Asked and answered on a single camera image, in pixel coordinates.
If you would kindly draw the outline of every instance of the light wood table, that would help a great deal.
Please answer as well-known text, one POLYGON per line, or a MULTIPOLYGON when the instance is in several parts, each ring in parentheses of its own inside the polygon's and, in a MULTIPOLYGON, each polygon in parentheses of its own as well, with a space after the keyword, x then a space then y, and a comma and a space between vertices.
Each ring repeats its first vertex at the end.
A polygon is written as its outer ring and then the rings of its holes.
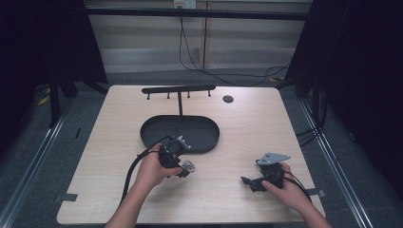
MULTIPOLYGON (((145 147, 142 124, 156 115, 178 115, 177 94, 151 94, 137 85, 113 86, 104 102, 83 156, 68 188, 76 201, 64 201, 57 220, 62 224, 106 223, 119 205, 130 164, 145 147)), ((255 163, 265 152, 290 155, 287 161, 304 186, 314 188, 295 132, 274 88, 217 87, 183 94, 183 115, 205 116, 220 128, 218 145, 199 155, 182 155, 196 171, 171 177, 146 199, 139 224, 225 224, 301 221, 297 212, 268 192, 253 193, 240 177, 255 179, 255 163), (231 104, 222 98, 230 95, 231 104)), ((138 165, 133 173, 135 179, 138 165)), ((315 207, 324 214, 318 196, 315 207)))

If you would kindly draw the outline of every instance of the power outlet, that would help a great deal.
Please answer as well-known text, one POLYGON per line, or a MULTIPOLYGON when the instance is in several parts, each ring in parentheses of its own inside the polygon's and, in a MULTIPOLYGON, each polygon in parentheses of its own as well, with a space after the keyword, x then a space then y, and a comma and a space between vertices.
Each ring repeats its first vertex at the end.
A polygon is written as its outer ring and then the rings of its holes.
POLYGON ((184 0, 184 8, 185 9, 196 9, 196 0, 184 0))
POLYGON ((174 9, 184 9, 184 0, 174 0, 174 9))

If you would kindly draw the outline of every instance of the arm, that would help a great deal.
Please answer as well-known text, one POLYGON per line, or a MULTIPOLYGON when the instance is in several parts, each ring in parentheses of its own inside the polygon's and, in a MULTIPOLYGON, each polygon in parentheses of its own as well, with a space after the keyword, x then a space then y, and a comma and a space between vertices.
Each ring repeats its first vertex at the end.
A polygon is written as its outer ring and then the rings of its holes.
MULTIPOLYGON (((155 145, 150 151, 159 151, 161 144, 155 145)), ((158 152, 151 152, 142 159, 136 180, 128 191, 122 204, 113 214, 105 228, 129 227, 136 224, 145 198, 153 187, 160 184, 165 177, 175 176, 182 172, 180 167, 166 169, 161 166, 158 152)))
MULTIPOLYGON (((291 173, 290 166, 286 163, 281 164, 284 171, 291 173)), ((293 177, 285 173, 284 177, 292 179, 293 177)), ((293 183, 285 180, 282 189, 267 180, 261 183, 268 191, 272 192, 287 206, 293 208, 302 216, 310 228, 332 227, 325 217, 320 214, 316 207, 306 198, 303 192, 293 183)))

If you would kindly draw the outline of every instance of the beige wall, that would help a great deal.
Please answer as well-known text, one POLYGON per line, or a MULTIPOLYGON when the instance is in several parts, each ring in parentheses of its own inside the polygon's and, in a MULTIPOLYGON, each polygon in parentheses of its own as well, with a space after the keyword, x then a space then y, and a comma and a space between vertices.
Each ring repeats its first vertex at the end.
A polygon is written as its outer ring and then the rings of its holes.
MULTIPOLYGON (((86 0, 87 6, 173 8, 173 0, 86 0)), ((197 8, 308 12, 309 0, 197 1, 197 8)), ((106 71, 142 71, 181 68, 181 21, 175 17, 90 15, 103 54, 106 71)), ((183 28, 193 61, 198 67, 265 67, 289 62, 303 22, 183 18, 183 28)), ((186 47, 182 61, 190 64, 186 47)))

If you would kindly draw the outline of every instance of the forearm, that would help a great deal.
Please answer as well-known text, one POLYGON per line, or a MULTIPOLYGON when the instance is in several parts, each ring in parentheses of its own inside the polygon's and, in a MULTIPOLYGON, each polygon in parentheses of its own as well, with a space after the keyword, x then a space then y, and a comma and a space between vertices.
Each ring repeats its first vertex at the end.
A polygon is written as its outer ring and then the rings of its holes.
POLYGON ((298 210, 309 228, 328 228, 332 227, 325 217, 320 214, 314 205, 309 205, 298 210))
POLYGON ((122 204, 116 210, 105 228, 111 227, 128 227, 132 228, 136 224, 142 209, 145 198, 150 193, 151 189, 139 185, 133 185, 128 191, 122 204))

